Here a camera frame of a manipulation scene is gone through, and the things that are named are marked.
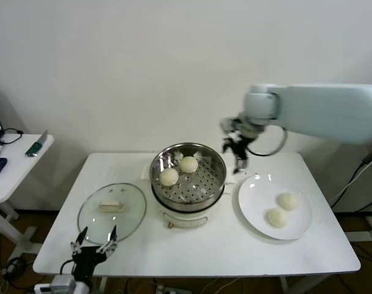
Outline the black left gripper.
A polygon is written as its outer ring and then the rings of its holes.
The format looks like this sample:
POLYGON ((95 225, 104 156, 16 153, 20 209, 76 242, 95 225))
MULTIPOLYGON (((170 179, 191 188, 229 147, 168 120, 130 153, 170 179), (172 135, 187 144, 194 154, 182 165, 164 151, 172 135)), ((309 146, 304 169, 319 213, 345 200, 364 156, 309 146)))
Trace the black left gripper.
POLYGON ((85 240, 87 227, 85 227, 77 236, 74 242, 70 243, 72 249, 72 258, 76 264, 73 276, 76 281, 89 281, 95 271, 95 267, 106 261, 106 254, 113 253, 117 248, 117 226, 108 234, 107 242, 102 246, 81 247, 85 240))

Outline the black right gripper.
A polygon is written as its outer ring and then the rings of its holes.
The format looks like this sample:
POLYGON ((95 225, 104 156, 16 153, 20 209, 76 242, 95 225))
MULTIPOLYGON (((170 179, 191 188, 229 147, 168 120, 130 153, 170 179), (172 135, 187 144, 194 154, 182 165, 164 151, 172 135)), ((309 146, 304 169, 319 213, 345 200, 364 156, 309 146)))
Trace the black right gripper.
POLYGON ((240 118, 225 119, 225 135, 222 153, 228 149, 235 155, 234 174, 244 172, 248 167, 248 145, 264 132, 264 126, 257 126, 240 118))

